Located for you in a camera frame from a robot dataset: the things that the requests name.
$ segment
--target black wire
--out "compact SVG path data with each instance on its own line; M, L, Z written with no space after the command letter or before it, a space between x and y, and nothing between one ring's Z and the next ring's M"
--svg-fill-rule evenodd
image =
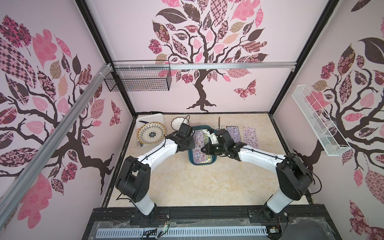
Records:
M258 151L254 150L254 149L248 149L248 148L245 148L245 147L242 147L242 149L250 150L250 151L252 151L252 152L258 152ZM299 164L297 164L297 163L295 163L295 162L290 162L290 161L288 161L288 160L286 160L286 159L279 158L279 157L277 157L277 156L272 156L272 155L269 155L269 154L266 154L266 153L263 153L263 152L258 152L258 153L261 153L261 154L264 154L264 155L267 155L267 156L270 156L270 157L274 157L275 159L280 159L280 160L286 161L286 162L288 162L288 163L293 163L293 164L295 164L295 165L297 165L297 166L299 166L299 167L301 167L301 168L304 168L305 170L307 170L308 172L312 173L313 175L315 175L315 176L317 177L317 179L319 180L319 183L320 183L320 189L319 189L317 192L314 192L314 193L311 193L311 194L316 194L316 193L320 192L321 189L323 188L323 185L322 185L322 183L321 183L320 178L319 178L314 172L312 172L311 170L308 170L306 167L303 167L303 166L301 166L301 165L299 165Z

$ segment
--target pink wall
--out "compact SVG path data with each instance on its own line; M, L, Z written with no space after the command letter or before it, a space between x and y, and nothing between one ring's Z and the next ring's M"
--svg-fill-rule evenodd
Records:
M3 195L104 61L73 1L2 3L0 18ZM0 238L81 238L102 202L131 120L121 95L103 83Z
M383 239L384 4L359 1L368 3L351 11L356 2L342 3L275 117L290 149L321 178L316 202L325 204L342 238ZM291 97L298 84L324 98L325 110L353 150L325 154Z
M259 54L255 58L264 62L294 62L326 3L325 0L273 2L264 0L154 0L148 5L142 1L115 0L113 4L102 0L88 1L112 58L115 60L154 60L159 57L172 60L176 58L174 63L210 63L209 56L211 55L214 57L214 62L216 62L217 56L219 56L218 63L224 62L228 58L228 62L238 62L237 51L240 51L241 58ZM164 9L170 9L179 17L170 17L171 15L167 13L169 10L166 10L165 13L161 12ZM186 28L191 25L199 27L200 21L205 25L204 20L208 15L214 21L211 30L202 28L200 35L197 31L191 32ZM228 30L223 31L222 26L225 21L227 21ZM252 22L250 31L241 38L245 26ZM160 28L159 24L164 27L165 37L162 37L162 33L157 30ZM210 34L220 32L224 33L222 39L215 41L214 34L210 37ZM249 37L255 36L255 34L259 34L259 37L256 39ZM204 47L199 50L200 46L204 45L203 39L207 43L207 50L204 50ZM241 45L248 43L258 45L259 48L255 47L250 50L248 47L249 52L247 52L247 47L241 47ZM223 46L224 49L217 50L216 47L219 46ZM248 70L249 72L246 74L236 77L226 70L219 70L219 73L213 71L212 74L217 75L217 81L208 81L208 73L200 71L200 77L192 78L187 84L182 80L177 81L175 71L172 73L170 91L129 92L128 95L138 112L269 111L288 77L290 69ZM181 78L187 74L193 75L194 72L194 70L189 73L180 72ZM247 86L253 80L256 80L254 87L256 92L251 95L252 92L247 91ZM243 99L234 92L238 88L245 89L247 98ZM194 108L187 109L194 104L196 104Z

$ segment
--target tree mural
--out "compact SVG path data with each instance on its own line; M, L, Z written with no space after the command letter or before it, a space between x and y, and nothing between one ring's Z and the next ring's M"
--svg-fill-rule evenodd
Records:
M12 168L25 166L38 150L27 146L20 147L20 142L14 141L16 134L24 140L43 144L76 102L77 93L83 92L81 87L90 83L92 74L91 66L88 65L82 70L78 56L72 58L68 46L57 37L56 43L61 51L56 53L58 47L52 41L49 30L44 29L43 36L37 33L36 37L31 37L23 25L19 26L6 16L0 25L0 32L9 41L0 38L0 69L4 74L3 82L8 84L11 93L3 94L4 89L1 90L3 93L0 93L0 150L19 145L18 148L13 147L13 150L1 153L0 177L18 177L23 169L15 172ZM31 40L34 53L41 63L41 69L36 68L37 73L15 48L23 45L27 47ZM49 61L49 70L44 70L45 63ZM113 167L109 169L112 156L103 161L86 156L84 152L84 148L90 145L88 139L94 137L92 129L102 124L98 120L103 113L105 101L99 98L101 92L102 85L66 134L61 147L52 155L54 162L44 167L51 169L49 176L46 178L40 174L38 181L21 201L23 205L18 219L29 216L29 228L33 228L40 221L39 210L48 206L48 199L52 198L51 190L64 195L64 184L75 179L80 168L95 167L100 171L102 193L104 177L106 174L110 175L113 170ZM121 113L113 101L111 107L114 115L110 126L120 123Z
M329 128L335 139L343 142L342 134L352 147L342 155L342 162L345 164L354 159L356 168L353 177L357 186L361 186L363 172L367 171L365 183L368 189L384 204L384 175L369 167L373 165L384 169L384 72L364 67L368 60L382 68L384 41L372 37L361 39L360 42L365 44L365 57L360 54L356 56L351 44L341 55L337 66L329 62L322 67L320 77L323 80L312 86L312 94L330 119L319 105L314 104L313 107L326 125L331 121L336 124L339 131L334 126ZM311 104L314 103L313 96L307 96L307 99ZM323 147L317 141L310 156L295 152L312 171L322 151ZM362 165L365 162L368 167L364 170Z
M148 48L157 54L156 63L168 60L173 63L243 63L262 62L268 54L256 53L267 42L256 40L263 29L258 29L263 21L264 13L260 0L162 0L169 7L158 12L162 23L152 21L157 38L150 40ZM176 82L182 79L185 83L193 83L200 98L188 107L216 106L207 100L202 81L207 79L218 81L218 78L230 82L231 78L240 78L250 72L247 69L228 70L190 70L171 71L176 75ZM254 86L234 91L244 98L255 94Z

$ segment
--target black wire basket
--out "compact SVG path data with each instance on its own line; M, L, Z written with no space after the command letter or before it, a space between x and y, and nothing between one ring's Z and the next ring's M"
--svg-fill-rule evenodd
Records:
M110 91L169 91L172 80L169 61L129 60L114 63L115 71L105 77Z

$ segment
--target purple sticker sheet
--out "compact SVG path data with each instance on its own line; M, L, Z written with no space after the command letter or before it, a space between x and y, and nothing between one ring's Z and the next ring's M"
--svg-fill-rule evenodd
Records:
M257 144L256 129L250 127L243 127L244 142L256 149L259 149Z

